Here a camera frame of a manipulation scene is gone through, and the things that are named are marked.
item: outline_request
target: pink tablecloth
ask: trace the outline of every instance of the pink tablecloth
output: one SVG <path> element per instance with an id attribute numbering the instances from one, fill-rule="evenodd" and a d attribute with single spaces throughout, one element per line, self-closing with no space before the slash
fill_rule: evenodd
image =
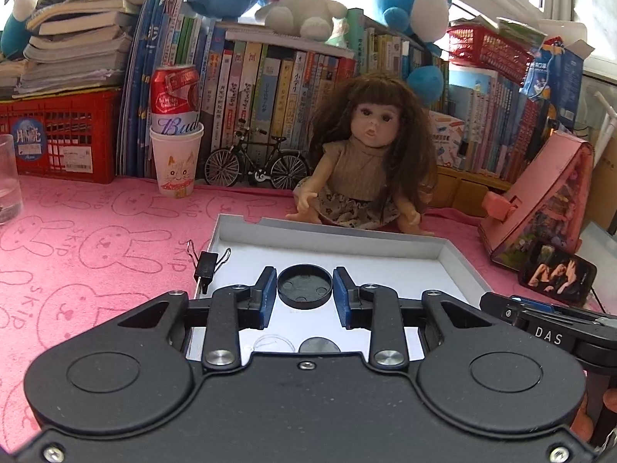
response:
<path id="1" fill-rule="evenodd" d="M 259 190 L 202 188 L 175 201 L 137 179 L 21 183 L 25 211 L 0 227 L 0 444 L 10 451 L 38 430 L 22 391 L 38 354 L 169 289 L 192 293 L 186 242 L 206 247 L 218 214 L 257 222 L 293 210 L 289 194 Z M 437 210 L 423 227 L 450 239 L 495 292 L 538 296 L 491 265 L 472 218 Z"/>

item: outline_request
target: screw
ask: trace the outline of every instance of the screw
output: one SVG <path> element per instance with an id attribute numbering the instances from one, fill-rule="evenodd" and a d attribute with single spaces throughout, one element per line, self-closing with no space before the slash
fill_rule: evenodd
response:
<path id="1" fill-rule="evenodd" d="M 229 365 L 235 360 L 229 350 L 212 350 L 206 354 L 206 362 L 212 365 Z"/>
<path id="2" fill-rule="evenodd" d="M 382 350 L 375 354 L 375 361 L 379 365 L 400 365 L 404 360 L 403 354 L 396 350 Z"/>
<path id="3" fill-rule="evenodd" d="M 54 446 L 45 448 L 42 452 L 42 456 L 45 460 L 49 461 L 49 463 L 62 463 L 64 461 L 64 453 Z"/>
<path id="4" fill-rule="evenodd" d="M 298 368 L 302 369 L 303 371 L 312 371 L 316 366 L 316 364 L 314 362 L 300 362 L 298 364 Z"/>
<path id="5" fill-rule="evenodd" d="M 550 463 L 565 463 L 570 458 L 570 452 L 567 448 L 560 447 L 551 451 L 548 460 Z"/>

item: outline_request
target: red can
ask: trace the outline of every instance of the red can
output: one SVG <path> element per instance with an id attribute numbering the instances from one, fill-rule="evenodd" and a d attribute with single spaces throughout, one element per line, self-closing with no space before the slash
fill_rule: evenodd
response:
<path id="1" fill-rule="evenodd" d="M 199 122 L 199 73 L 193 66 L 162 66 L 150 79 L 152 129 L 159 134 L 186 134 Z"/>

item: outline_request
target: brown long hair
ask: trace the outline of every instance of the brown long hair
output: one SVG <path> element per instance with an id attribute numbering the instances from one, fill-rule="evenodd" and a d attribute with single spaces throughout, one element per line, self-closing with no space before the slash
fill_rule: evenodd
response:
<path id="1" fill-rule="evenodd" d="M 351 119 L 358 104 L 392 105 L 400 109 L 399 133 L 384 157 L 386 188 L 378 198 L 381 212 L 400 189 L 418 211 L 437 184 L 437 161 L 428 113 L 406 83 L 383 73 L 346 80 L 315 111 L 308 159 L 313 167 L 323 156 L 323 144 L 351 137 Z"/>

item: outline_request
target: red plastic basket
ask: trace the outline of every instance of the red plastic basket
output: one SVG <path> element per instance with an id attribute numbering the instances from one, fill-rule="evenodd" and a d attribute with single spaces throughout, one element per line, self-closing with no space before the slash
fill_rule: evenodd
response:
<path id="1" fill-rule="evenodd" d="M 120 90 L 0 103 L 0 134 L 13 134 L 20 174 L 107 184 Z"/>
<path id="2" fill-rule="evenodd" d="M 480 24 L 460 24 L 448 29 L 453 64 L 494 69 L 522 85 L 533 56 L 520 45 Z"/>

